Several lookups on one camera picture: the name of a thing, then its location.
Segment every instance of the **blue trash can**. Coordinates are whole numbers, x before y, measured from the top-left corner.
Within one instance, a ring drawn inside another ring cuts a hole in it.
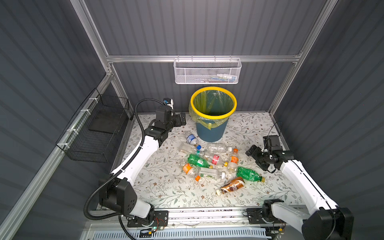
[[[196,122],[197,135],[205,142],[220,140],[236,106],[235,96],[224,88],[205,87],[197,90],[189,104],[189,114]]]

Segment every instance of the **bottle label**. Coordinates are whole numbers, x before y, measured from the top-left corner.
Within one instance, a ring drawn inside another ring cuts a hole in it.
[[[185,164],[184,167],[183,167],[183,171],[186,174],[188,174],[189,170],[191,170],[191,169],[192,169],[192,166],[189,163]]]
[[[231,162],[234,162],[234,163],[237,164],[239,162],[239,159],[237,157],[235,157],[235,156],[232,156],[231,157]]]
[[[191,143],[191,141],[192,141],[193,139],[195,139],[195,136],[194,136],[193,134],[191,134],[191,135],[189,135],[189,136],[187,137],[187,142],[188,142],[188,143]]]
[[[218,155],[214,155],[214,157],[212,158],[212,164],[217,165],[218,158],[219,158]]]

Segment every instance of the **yellow trash can rim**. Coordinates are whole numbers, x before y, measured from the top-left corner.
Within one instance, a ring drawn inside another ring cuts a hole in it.
[[[199,93],[202,93],[202,92],[204,92],[204,91],[208,91],[208,90],[217,90],[217,91],[221,91],[221,92],[227,94],[228,96],[230,96],[230,97],[232,98],[232,100],[233,100],[233,103],[234,103],[233,109],[232,109],[230,112],[228,112],[228,113],[226,113],[226,114],[224,114],[224,115],[219,115],[219,116],[210,116],[210,115],[206,115],[206,114],[204,114],[204,113],[199,112],[199,111],[195,108],[195,106],[194,106],[194,104],[193,104],[193,100],[195,99],[195,97],[196,97]],[[227,117],[231,116],[232,113],[235,112],[236,107],[237,107],[237,101],[236,101],[235,96],[234,96],[230,91],[228,91],[228,90],[226,90],[226,89],[224,89],[224,88],[220,88],[220,87],[205,87],[205,88],[201,88],[201,89],[197,90],[197,91],[192,95],[192,97],[191,97],[191,102],[190,102],[190,103],[191,103],[192,109],[197,113],[197,115],[199,115],[199,116],[201,116],[201,117],[203,117],[203,118],[213,119],[213,120],[216,120],[216,119],[223,119],[223,118],[227,118]]]

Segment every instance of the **table surface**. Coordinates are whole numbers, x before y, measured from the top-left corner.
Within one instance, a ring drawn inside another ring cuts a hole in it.
[[[146,128],[156,115],[141,114],[139,117]],[[268,134],[273,125],[268,113],[234,113],[219,141],[238,148],[239,166],[255,170],[265,177],[265,183],[245,181],[245,187],[221,196],[216,195],[216,189],[235,178],[235,174],[221,181],[203,177],[197,182],[177,165],[186,156],[177,149],[181,142],[185,142],[183,132],[190,130],[198,138],[196,124],[188,113],[186,119],[187,125],[174,128],[140,171],[133,186],[139,199],[155,205],[156,208],[256,206],[262,205],[266,199],[275,198],[282,199],[288,205],[303,204],[292,183],[280,171],[273,174],[264,172],[253,158],[245,155],[245,151],[253,144],[263,149],[262,137]],[[271,130],[271,135],[274,134],[277,134],[275,128]],[[135,122],[123,159],[127,158],[140,139],[140,127]],[[207,143],[198,139],[200,145],[205,147]]]

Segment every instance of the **vent grille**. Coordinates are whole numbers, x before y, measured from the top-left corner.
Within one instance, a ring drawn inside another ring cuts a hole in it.
[[[135,239],[194,239],[194,238],[234,238],[234,237],[257,237],[271,238],[265,235],[265,229],[256,227],[229,227],[229,228],[188,228],[188,229],[165,229],[155,232],[152,237],[139,238],[140,230],[128,230]],[[93,240],[128,239],[122,230],[95,231]]]

